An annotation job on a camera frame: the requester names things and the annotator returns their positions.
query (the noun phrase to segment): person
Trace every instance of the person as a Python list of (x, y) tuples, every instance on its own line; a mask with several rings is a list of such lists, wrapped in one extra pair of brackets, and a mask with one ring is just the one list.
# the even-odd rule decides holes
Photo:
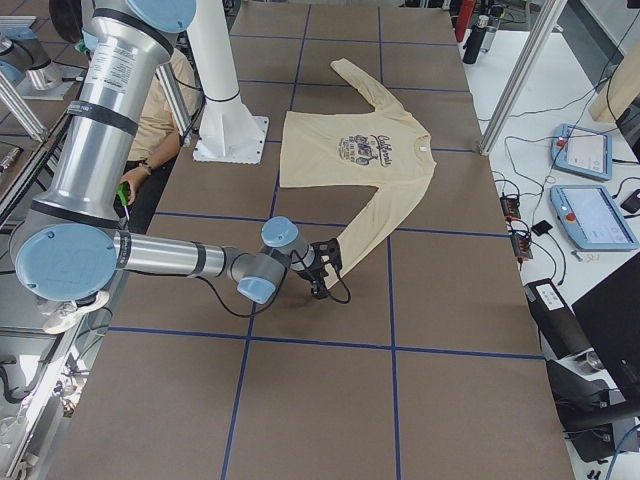
[[(50, 0), (49, 12), (60, 37), (75, 43), (77, 50), (90, 56), (96, 39), (82, 29), (81, 0)], [(170, 63), (180, 83), (187, 110), (193, 115), (199, 99), (199, 92), (187, 87), (195, 85), (193, 69), (185, 55), (177, 49)], [(130, 231), (146, 232), (180, 147), (180, 134), (171, 107), (160, 82), (154, 76), (121, 179), (121, 183), (128, 186), (129, 205), (136, 203), (131, 209)], [(65, 332), (77, 325), (87, 313), (102, 308), (108, 300), (109, 294), (104, 290), (78, 301), (38, 299), (38, 309), (45, 318), (43, 330), (50, 334)]]

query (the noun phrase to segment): wristwatch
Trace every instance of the wristwatch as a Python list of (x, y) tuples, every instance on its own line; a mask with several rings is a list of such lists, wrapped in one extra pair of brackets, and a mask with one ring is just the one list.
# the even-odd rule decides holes
[(153, 173), (153, 169), (151, 168), (151, 165), (149, 165), (149, 163), (146, 160), (142, 160), (140, 163), (138, 163), (138, 166), (144, 168), (147, 174), (149, 175)]

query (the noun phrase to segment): cream t-shirt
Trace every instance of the cream t-shirt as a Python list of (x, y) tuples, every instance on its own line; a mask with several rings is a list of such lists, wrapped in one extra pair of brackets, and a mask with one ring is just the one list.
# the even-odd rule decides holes
[[(178, 80), (187, 85), (195, 86), (193, 70), (182, 52), (174, 50), (170, 62)], [(196, 111), (199, 92), (180, 84), (178, 86), (189, 114), (193, 115)], [(160, 82), (154, 75), (138, 122), (138, 133), (133, 139), (129, 151), (129, 160), (140, 161), (149, 158), (149, 155), (158, 148), (158, 145), (174, 128), (171, 107)]]
[[(436, 163), (431, 135), (389, 91), (346, 59), (335, 70), (375, 109), (359, 115), (287, 112), (280, 154), (280, 185), (377, 187), (369, 203), (338, 237), (348, 273), (411, 213)], [(333, 272), (327, 286), (337, 278)]]

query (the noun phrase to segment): computer monitor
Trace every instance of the computer monitor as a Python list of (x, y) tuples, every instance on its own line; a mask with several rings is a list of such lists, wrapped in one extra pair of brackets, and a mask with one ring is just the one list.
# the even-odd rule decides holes
[[(547, 371), (560, 420), (585, 461), (613, 453), (640, 417), (640, 254), (573, 304), (576, 319), (620, 392), (572, 374), (556, 362)], [(638, 439), (620, 445), (638, 451)]]
[(640, 254), (576, 301), (573, 311), (622, 395), (640, 400)]

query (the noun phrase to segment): graphic print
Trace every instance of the graphic print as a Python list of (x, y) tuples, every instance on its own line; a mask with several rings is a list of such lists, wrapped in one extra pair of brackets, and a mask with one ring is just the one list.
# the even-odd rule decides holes
[(371, 162), (379, 162), (382, 167), (390, 167), (393, 149), (386, 135), (351, 135), (340, 139), (338, 154), (344, 160), (366, 167)]

